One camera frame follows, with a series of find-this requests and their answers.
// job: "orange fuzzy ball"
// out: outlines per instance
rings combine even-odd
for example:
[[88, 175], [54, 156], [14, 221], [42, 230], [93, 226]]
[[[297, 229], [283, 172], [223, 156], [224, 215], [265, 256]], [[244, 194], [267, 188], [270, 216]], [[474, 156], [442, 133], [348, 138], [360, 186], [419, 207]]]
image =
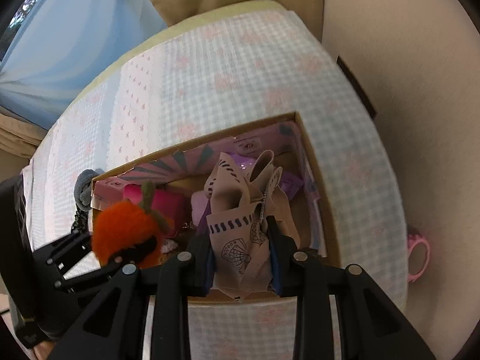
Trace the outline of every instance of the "orange fuzzy ball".
[[140, 268], [157, 266], [161, 255], [164, 235], [152, 215], [130, 202], [123, 200], [98, 214], [92, 235], [92, 250], [104, 266], [109, 258], [122, 249], [157, 238], [157, 247], [141, 262]]

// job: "yellow bedding edge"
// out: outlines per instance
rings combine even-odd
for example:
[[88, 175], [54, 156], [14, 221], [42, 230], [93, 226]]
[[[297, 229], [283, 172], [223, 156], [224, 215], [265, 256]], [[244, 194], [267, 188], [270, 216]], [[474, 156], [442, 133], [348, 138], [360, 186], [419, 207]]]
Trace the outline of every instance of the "yellow bedding edge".
[[94, 87], [99, 85], [102, 81], [107, 79], [114, 71], [120, 68], [125, 62], [132, 59], [134, 56], [143, 53], [144, 51], [151, 49], [152, 47], [175, 38], [176, 36], [182, 35], [185, 32], [193, 30], [195, 28], [204, 26], [206, 24], [214, 23], [215, 21], [227, 19], [228, 17], [233, 17], [241, 15], [248, 12], [262, 11], [268, 9], [285, 9], [279, 3], [273, 0], [250, 0], [242, 3], [227, 5], [226, 7], [221, 7], [202, 13], [200, 15], [189, 17], [181, 21], [178, 24], [175, 24], [172, 27], [169, 27], [158, 34], [155, 34], [151, 38], [145, 40], [137, 47], [131, 49], [112, 63], [108, 68], [101, 72], [90, 84], [88, 84], [75, 98], [73, 102], [67, 107], [67, 109], [74, 104], [78, 99], [82, 98], [87, 92], [92, 90]]

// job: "black lace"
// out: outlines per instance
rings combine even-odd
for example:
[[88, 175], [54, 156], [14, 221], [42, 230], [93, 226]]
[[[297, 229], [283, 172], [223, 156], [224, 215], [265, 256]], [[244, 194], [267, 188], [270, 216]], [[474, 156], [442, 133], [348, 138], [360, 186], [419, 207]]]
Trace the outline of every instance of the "black lace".
[[75, 219], [71, 225], [71, 232], [74, 232], [75, 230], [81, 233], [88, 231], [88, 212], [80, 210], [78, 206], [75, 213]]

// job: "blue curtain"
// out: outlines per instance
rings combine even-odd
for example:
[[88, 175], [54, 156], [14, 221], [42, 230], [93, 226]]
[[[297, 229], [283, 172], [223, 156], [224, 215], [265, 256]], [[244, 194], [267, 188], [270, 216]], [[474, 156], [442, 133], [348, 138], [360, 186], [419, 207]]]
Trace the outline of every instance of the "blue curtain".
[[0, 63], [0, 105], [48, 129], [107, 66], [166, 27], [149, 0], [39, 0]]

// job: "metal screw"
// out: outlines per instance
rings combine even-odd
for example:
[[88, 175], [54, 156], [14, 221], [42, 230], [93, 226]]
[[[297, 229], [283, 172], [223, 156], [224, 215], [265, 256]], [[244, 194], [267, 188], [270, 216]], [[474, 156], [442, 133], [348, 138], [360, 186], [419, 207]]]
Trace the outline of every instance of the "metal screw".
[[121, 269], [121, 271], [126, 275], [131, 275], [136, 270], [137, 270], [137, 267], [134, 264], [127, 264]]
[[189, 261], [191, 259], [191, 253], [189, 251], [182, 251], [177, 255], [180, 261]]
[[351, 265], [349, 266], [349, 272], [352, 275], [358, 276], [362, 273], [362, 267], [359, 265]]
[[296, 251], [293, 254], [293, 258], [295, 261], [306, 261], [306, 259], [308, 259], [308, 255], [303, 251]]

